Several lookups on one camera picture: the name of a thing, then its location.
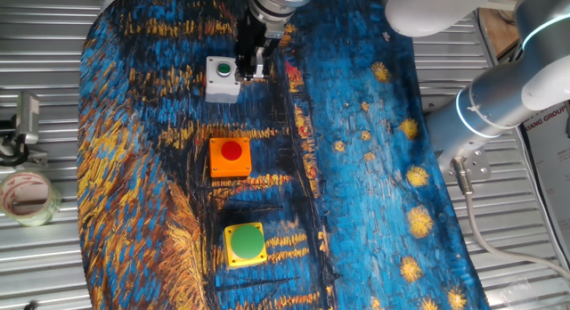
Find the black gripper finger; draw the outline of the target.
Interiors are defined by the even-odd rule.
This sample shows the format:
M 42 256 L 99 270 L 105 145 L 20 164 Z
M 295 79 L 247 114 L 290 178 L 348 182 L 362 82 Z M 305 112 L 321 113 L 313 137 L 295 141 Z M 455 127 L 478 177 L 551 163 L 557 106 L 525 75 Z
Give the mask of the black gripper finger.
M 267 74 L 265 73 L 265 63 L 267 56 L 265 55 L 264 47 L 257 47 L 255 50 L 255 69 L 253 78 L 254 79 L 265 79 Z
M 250 81 L 255 74 L 255 61 L 252 57 L 238 55 L 236 57 L 236 79 L 240 82 Z

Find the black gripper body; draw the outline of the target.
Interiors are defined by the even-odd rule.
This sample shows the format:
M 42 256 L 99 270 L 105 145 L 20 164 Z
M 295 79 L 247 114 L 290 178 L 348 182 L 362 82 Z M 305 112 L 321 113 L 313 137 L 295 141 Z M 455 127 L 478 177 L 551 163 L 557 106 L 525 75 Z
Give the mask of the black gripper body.
M 237 30 L 235 46 L 237 57 L 250 57 L 256 53 L 258 47 L 264 48 L 264 57 L 273 52 L 273 40 L 265 36 L 266 24 L 256 18 L 250 9 L 247 9 L 244 17 L 238 21 Z

